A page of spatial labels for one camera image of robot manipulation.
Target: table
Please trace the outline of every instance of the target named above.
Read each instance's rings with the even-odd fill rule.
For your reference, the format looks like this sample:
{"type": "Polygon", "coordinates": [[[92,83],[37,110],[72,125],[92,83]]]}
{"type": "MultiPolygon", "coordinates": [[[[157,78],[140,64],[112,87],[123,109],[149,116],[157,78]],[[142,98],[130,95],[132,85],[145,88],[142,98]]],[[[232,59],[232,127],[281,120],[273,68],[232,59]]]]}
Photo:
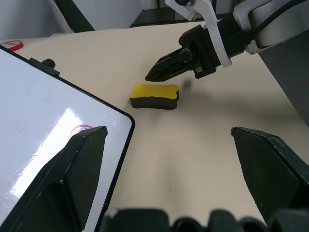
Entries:
{"type": "Polygon", "coordinates": [[[205,224],[211,209],[262,219],[242,176],[232,126],[281,137],[309,163],[309,128],[258,55],[196,80],[186,72],[166,83],[180,87],[173,111],[133,109],[129,94],[155,62],[179,48],[178,38],[198,23],[68,34],[20,50],[51,58],[64,79],[131,114],[136,128],[110,209],[162,208],[174,221],[205,224]]]}

